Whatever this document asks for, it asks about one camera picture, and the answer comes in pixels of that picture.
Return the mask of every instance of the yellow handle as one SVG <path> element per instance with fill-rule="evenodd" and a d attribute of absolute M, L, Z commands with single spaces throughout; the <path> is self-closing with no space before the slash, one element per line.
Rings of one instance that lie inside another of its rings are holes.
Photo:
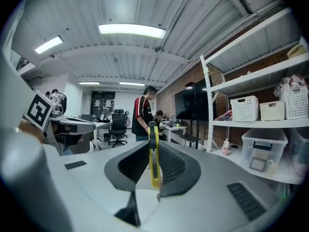
<path fill-rule="evenodd" d="M 151 129 L 148 127 L 149 141 Z M 154 188 L 160 188 L 160 166 L 159 166 L 159 131 L 158 126 L 154 126 L 155 132 L 155 144 L 156 149 L 149 148 L 149 160 L 150 160 L 150 175 L 151 175 L 151 185 Z"/>

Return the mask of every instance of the fluorescent ceiling light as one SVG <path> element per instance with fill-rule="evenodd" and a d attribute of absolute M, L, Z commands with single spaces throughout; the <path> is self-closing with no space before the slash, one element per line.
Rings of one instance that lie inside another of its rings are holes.
<path fill-rule="evenodd" d="M 164 39 L 166 30 L 137 24 L 105 24 L 99 25 L 101 34 L 130 33 Z"/>
<path fill-rule="evenodd" d="M 78 82 L 81 85 L 100 85 L 99 82 Z"/>
<path fill-rule="evenodd" d="M 144 83 L 126 83 L 126 82 L 119 82 L 119 84 L 123 84 L 123 85 L 136 85 L 136 86 L 145 86 Z"/>
<path fill-rule="evenodd" d="M 52 40 L 46 42 L 45 44 L 41 45 L 39 48 L 35 49 L 35 51 L 38 54 L 41 54 L 42 52 L 44 52 L 44 51 L 48 50 L 49 48 L 52 48 L 55 45 L 58 45 L 62 42 L 63 42 L 62 39 L 59 36 L 57 36 L 54 39 L 52 39 Z"/>

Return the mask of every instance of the white metal shelf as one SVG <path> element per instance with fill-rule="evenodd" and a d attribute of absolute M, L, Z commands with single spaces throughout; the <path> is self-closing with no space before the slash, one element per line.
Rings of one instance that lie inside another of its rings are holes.
<path fill-rule="evenodd" d="M 210 56 L 205 63 L 227 74 L 296 45 L 301 29 L 286 8 Z"/>
<path fill-rule="evenodd" d="M 309 126 L 309 118 L 285 119 L 272 121 L 236 122 L 236 121 L 213 121 L 214 126 L 243 127 L 243 128 L 294 128 Z"/>
<path fill-rule="evenodd" d="M 234 80 L 211 87 L 209 91 L 218 91 L 228 96 L 240 95 L 255 91 L 262 87 L 274 87 L 286 75 L 297 73 L 302 76 L 308 74 L 309 53 L 299 55 L 286 61 L 274 64 L 259 71 L 241 76 Z"/>
<path fill-rule="evenodd" d="M 233 149 L 229 150 L 229 155 L 224 156 L 222 155 L 222 150 L 215 150 L 212 152 L 215 155 L 224 157 L 229 159 L 230 161 L 234 162 L 235 164 L 241 166 L 241 149 Z M 259 171 L 252 170 L 250 168 L 243 167 L 247 172 L 274 181 L 279 181 L 283 183 L 289 184 L 301 184 L 303 178 L 297 176 L 293 171 L 292 161 L 288 154 L 288 152 L 283 152 L 283 155 L 280 159 L 280 162 L 273 174 L 266 174 Z"/>

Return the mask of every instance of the black hair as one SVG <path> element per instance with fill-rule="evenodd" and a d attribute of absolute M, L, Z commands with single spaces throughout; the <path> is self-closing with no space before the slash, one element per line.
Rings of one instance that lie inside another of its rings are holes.
<path fill-rule="evenodd" d="M 153 86 L 147 86 L 147 87 L 145 88 L 145 90 L 144 90 L 143 95 L 147 94 L 148 91 L 152 91 L 152 92 L 156 93 L 155 87 L 153 87 Z"/>
<path fill-rule="evenodd" d="M 157 115 L 157 116 L 162 115 L 162 116 L 163 116 L 163 112 L 162 112 L 162 110 L 157 111 L 157 112 L 155 113 L 155 115 Z"/>

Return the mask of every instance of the red and black shirt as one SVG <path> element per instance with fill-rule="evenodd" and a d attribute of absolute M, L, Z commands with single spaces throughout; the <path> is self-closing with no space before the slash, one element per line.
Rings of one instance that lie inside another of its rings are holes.
<path fill-rule="evenodd" d="M 132 133 L 138 136 L 147 136 L 148 133 L 137 120 L 138 116 L 142 116 L 147 125 L 153 120 L 149 101 L 143 95 L 136 98 L 134 102 L 133 114 L 134 116 L 132 120 Z"/>

